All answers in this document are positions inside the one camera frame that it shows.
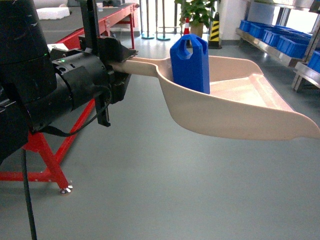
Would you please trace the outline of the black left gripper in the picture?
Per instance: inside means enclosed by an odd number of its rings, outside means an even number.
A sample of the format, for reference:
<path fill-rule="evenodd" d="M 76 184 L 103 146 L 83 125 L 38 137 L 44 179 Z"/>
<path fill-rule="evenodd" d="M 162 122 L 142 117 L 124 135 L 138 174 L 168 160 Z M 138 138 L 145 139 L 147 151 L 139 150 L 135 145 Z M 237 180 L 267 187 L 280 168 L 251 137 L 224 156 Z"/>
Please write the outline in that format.
<path fill-rule="evenodd" d="M 57 74 L 70 90 L 72 108 L 94 100 L 97 121 L 105 127 L 110 126 L 108 106 L 124 99 L 130 80 L 128 73 L 115 72 L 111 63 L 123 63 L 137 54 L 137 50 L 123 46 L 118 39 L 102 35 L 96 49 L 54 47 L 50 51 Z"/>

